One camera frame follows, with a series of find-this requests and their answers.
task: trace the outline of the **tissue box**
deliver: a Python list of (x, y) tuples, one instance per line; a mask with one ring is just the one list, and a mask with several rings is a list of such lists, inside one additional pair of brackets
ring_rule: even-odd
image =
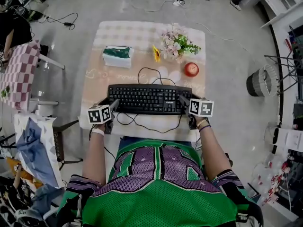
[(131, 68), (134, 49), (130, 47), (107, 46), (103, 51), (103, 59), (107, 66)]

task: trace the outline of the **white wristband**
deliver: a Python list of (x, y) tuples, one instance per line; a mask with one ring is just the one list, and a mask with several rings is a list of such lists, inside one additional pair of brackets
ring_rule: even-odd
[(104, 136), (104, 132), (101, 129), (93, 129), (91, 132), (102, 134)]

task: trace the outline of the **purple bracelet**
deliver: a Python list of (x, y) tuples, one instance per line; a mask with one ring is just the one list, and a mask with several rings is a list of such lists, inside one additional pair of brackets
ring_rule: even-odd
[(207, 126), (202, 127), (202, 128), (199, 130), (199, 132), (201, 132), (201, 130), (204, 129), (204, 128), (206, 128), (206, 127), (211, 127), (211, 125), (207, 125)]

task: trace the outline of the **white marker cube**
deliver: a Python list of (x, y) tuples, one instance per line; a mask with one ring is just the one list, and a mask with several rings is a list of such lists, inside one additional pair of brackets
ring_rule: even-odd
[(103, 124), (112, 119), (109, 105), (96, 105), (88, 109), (88, 120), (90, 124)]
[(213, 116), (214, 102), (205, 99), (190, 99), (189, 113), (199, 117)]

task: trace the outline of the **floor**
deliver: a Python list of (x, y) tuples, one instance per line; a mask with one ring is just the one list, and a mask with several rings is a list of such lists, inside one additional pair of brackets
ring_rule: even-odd
[[(165, 0), (47, 0), (46, 14), (61, 18), (77, 12), (74, 30), (59, 23), (32, 23), (34, 39), (51, 46), (49, 57), (66, 65), (66, 70), (41, 64), (33, 84), (33, 94), (58, 101), (54, 116), (56, 124), (77, 119), (81, 95), (92, 43), (101, 21), (139, 20), (161, 23), (179, 22), (199, 29), (206, 36), (206, 98), (215, 102), (212, 128), (225, 152), (233, 160), (235, 173), (245, 184), (250, 181), (254, 166), (270, 151), (264, 144), (268, 122), (276, 122), (278, 98), (251, 97), (246, 90), (247, 77), (267, 62), (264, 54), (274, 55), (274, 43), (258, 8), (237, 11), (230, 0), (192, 0), (184, 7), (173, 6)], [(197, 23), (204, 24), (213, 34)], [(224, 41), (231, 38), (235, 41)], [(2, 108), (2, 122), (8, 134), (13, 131), (12, 111)], [(120, 136), (106, 136), (106, 147), (117, 151)], [(67, 159), (85, 157), (88, 149), (88, 131), (76, 124), (64, 133)], [(108, 153), (107, 172), (113, 164)], [(82, 164), (66, 165), (62, 177), (68, 181), (71, 174), (81, 174)]]

